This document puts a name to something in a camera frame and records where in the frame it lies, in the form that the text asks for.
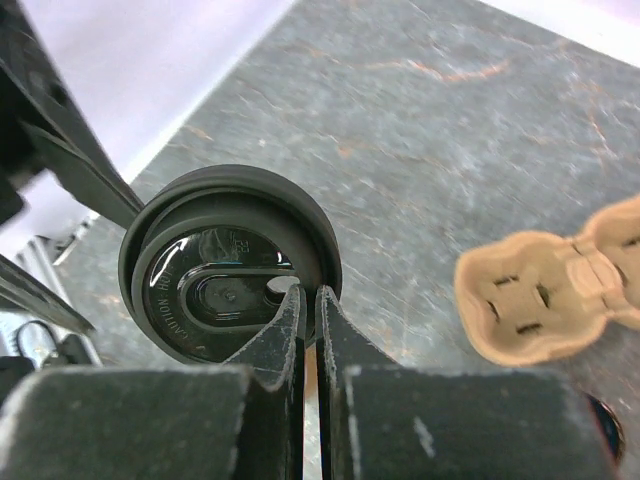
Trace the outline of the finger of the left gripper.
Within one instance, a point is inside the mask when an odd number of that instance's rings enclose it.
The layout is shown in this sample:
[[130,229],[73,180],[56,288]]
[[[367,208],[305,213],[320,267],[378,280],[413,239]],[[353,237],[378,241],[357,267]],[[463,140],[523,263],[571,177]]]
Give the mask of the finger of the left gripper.
[[98,142],[20,1],[1,3],[1,109],[76,201],[126,229],[143,203]]

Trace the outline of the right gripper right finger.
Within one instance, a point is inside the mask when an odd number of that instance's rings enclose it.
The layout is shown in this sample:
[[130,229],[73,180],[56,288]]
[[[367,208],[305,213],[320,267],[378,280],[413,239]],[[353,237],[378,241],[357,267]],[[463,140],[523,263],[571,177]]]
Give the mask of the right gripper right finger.
[[402,366],[315,300],[322,474],[327,479],[614,479],[592,402],[542,369]]

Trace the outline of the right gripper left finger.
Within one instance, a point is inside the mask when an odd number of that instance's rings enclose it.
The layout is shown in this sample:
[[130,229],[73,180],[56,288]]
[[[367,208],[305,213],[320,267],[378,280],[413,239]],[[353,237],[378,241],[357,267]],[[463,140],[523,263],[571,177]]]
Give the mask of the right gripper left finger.
[[298,479],[306,294],[224,364],[28,375],[1,409],[5,479]]

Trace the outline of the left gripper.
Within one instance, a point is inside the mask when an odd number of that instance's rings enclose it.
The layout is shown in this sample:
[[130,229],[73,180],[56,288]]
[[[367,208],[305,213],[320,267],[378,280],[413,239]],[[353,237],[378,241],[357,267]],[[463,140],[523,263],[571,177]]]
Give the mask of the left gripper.
[[28,368],[98,363],[95,327],[70,305],[54,268],[88,211],[55,185],[1,109],[1,357]]

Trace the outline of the black plastic coffee lid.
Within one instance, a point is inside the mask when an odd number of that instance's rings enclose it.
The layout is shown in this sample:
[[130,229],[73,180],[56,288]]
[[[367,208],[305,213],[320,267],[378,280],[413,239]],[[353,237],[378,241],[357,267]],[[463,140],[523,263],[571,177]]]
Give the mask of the black plastic coffee lid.
[[290,278],[308,299],[340,292],[338,241],[300,186],[247,165],[183,175],[154,196],[121,244],[120,290],[138,328],[183,363],[221,363],[269,323]]

